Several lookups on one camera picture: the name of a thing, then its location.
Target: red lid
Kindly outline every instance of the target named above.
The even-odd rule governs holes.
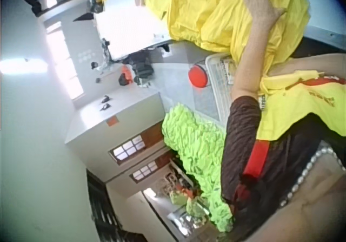
[[[197,88],[204,88],[208,83],[207,73],[201,66],[196,64],[189,70],[189,79],[192,85]]]

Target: pearl necklace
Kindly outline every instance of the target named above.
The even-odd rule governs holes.
[[[293,195],[298,191],[299,186],[303,183],[303,181],[306,179],[308,176],[310,170],[314,166],[315,162],[317,161],[318,158],[325,154],[332,154],[335,160],[339,163],[343,171],[346,171],[346,168],[342,165],[341,160],[337,157],[336,153],[333,151],[331,147],[323,147],[322,149],[317,150],[317,152],[314,154],[314,156],[311,158],[310,162],[308,162],[307,166],[303,170],[301,176],[298,178],[297,182],[293,185],[291,191],[287,194],[286,198],[281,201],[280,203],[280,208],[283,208],[284,206],[287,205],[287,203],[292,199]]]

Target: ceiling light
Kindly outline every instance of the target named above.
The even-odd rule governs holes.
[[[40,59],[11,59],[0,61],[2,74],[31,74],[47,72],[48,64]]]

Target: hand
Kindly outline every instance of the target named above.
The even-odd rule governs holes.
[[[244,0],[252,15],[252,23],[270,30],[285,13],[284,8],[274,8],[270,0]]]

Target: white crate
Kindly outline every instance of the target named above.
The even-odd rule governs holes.
[[[208,56],[205,59],[208,77],[214,92],[219,122],[226,127],[227,119],[231,107],[231,89],[233,86],[233,76],[235,64],[227,53],[219,53]]]

